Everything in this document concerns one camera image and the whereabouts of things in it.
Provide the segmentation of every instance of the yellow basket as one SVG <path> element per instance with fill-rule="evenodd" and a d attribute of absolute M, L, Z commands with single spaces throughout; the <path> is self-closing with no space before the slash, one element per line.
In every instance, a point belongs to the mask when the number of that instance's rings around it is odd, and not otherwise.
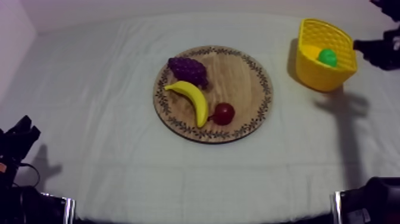
<path fill-rule="evenodd" d="M 337 66 L 318 60 L 322 49 L 336 53 Z M 302 21 L 296 56 L 296 72 L 307 86 L 319 91 L 332 91 L 357 71 L 353 40 L 332 24 L 314 18 Z"/>

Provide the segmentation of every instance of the grape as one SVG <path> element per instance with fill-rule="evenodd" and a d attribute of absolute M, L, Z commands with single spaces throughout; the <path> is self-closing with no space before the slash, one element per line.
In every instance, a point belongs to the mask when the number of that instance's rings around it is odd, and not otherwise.
<path fill-rule="evenodd" d="M 191 58 L 170 58 L 168 67 L 178 80 L 187 81 L 195 86 L 207 88 L 207 70 L 200 62 Z"/>

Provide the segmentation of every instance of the green ball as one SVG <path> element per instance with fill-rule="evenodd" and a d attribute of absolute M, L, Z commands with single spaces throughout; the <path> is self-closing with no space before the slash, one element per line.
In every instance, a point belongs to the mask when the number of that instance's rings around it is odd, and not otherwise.
<path fill-rule="evenodd" d="M 338 64 L 338 58 L 336 57 L 336 53 L 331 49 L 323 49 L 318 56 L 318 60 L 328 66 L 336 67 Z"/>

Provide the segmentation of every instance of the wooden plate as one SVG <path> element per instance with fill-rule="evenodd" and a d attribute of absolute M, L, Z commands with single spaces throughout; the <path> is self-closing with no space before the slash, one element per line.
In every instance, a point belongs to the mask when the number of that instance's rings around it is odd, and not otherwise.
<path fill-rule="evenodd" d="M 272 85 L 263 67 L 252 57 L 225 46 L 201 46 L 176 57 L 189 57 L 207 68 L 209 85 L 204 93 L 209 115 L 215 106 L 227 102 L 235 108 L 229 125 L 213 121 L 196 127 L 195 110 L 191 102 L 164 86 L 177 81 L 165 65 L 155 81 L 154 107 L 164 124 L 178 135 L 197 142 L 230 142 L 249 135 L 261 126 L 272 104 Z"/>

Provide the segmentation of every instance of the toy fruit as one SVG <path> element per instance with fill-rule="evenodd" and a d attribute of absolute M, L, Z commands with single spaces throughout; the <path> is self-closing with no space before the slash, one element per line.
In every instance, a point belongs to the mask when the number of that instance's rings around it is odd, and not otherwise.
<path fill-rule="evenodd" d="M 318 56 L 318 60 L 328 66 L 336 67 L 338 64 L 338 59 L 336 58 L 336 53 L 331 49 L 323 49 Z"/>
<path fill-rule="evenodd" d="M 195 106 L 197 127 L 203 127 L 208 118 L 208 103 L 203 93 L 195 85 L 186 81 L 178 81 L 164 89 L 187 96 Z"/>
<path fill-rule="evenodd" d="M 191 58 L 170 58 L 168 67 L 172 70 L 176 79 L 201 86 L 203 89 L 207 88 L 207 70 L 200 62 Z"/>
<path fill-rule="evenodd" d="M 217 125 L 228 125 L 230 122 L 232 122 L 234 116 L 235 109 L 232 107 L 232 105 L 222 102 L 217 104 L 214 114 L 208 119 L 213 120 Z"/>

